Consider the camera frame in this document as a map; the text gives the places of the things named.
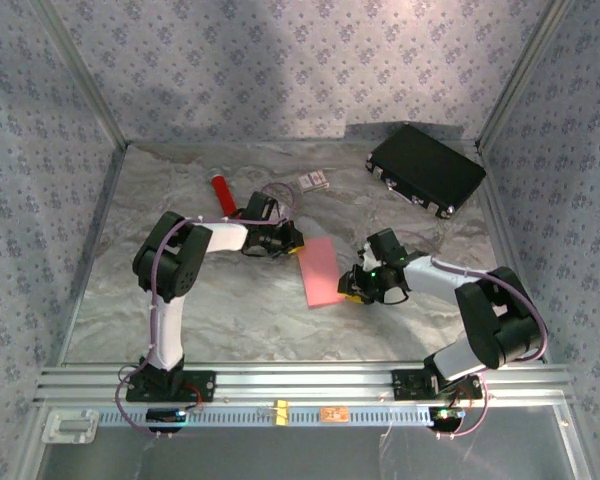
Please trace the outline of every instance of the gray marble floor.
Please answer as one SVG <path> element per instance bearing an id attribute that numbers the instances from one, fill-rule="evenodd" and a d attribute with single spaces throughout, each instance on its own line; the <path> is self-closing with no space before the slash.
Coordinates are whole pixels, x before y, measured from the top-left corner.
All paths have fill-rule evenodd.
<path id="1" fill-rule="evenodd" d="M 408 250 L 443 260 L 495 266 L 487 229 L 472 198 L 441 221 L 373 179 L 364 159 L 373 145 L 347 143 L 130 147 L 80 306 L 67 362 L 136 361 L 148 343 L 148 308 L 131 261 L 160 215 L 218 216 L 207 171 L 222 166 L 236 202 L 270 181 L 323 169 L 331 186 L 298 198 L 305 237 L 330 235 L 342 272 L 365 238 L 392 227 Z M 412 235 L 416 232 L 429 241 Z M 462 332 L 457 309 L 412 294 L 400 306 L 342 304 L 309 309 L 296 257 L 276 260 L 216 253 L 205 258 L 187 297 L 188 361 L 417 360 Z"/>

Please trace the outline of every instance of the patterned wallpaper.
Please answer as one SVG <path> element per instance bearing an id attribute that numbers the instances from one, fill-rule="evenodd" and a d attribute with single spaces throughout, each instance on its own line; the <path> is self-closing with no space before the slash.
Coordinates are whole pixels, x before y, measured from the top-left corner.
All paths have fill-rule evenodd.
<path id="1" fill-rule="evenodd" d="M 404 120 L 475 139 L 547 2 L 53 3 L 125 136 L 188 143 Z"/>
<path id="2" fill-rule="evenodd" d="M 112 146 L 26 2 L 0 1 L 0 479 L 54 361 Z"/>
<path id="3" fill-rule="evenodd" d="M 488 159 L 600 452 L 600 0 L 576 2 Z"/>

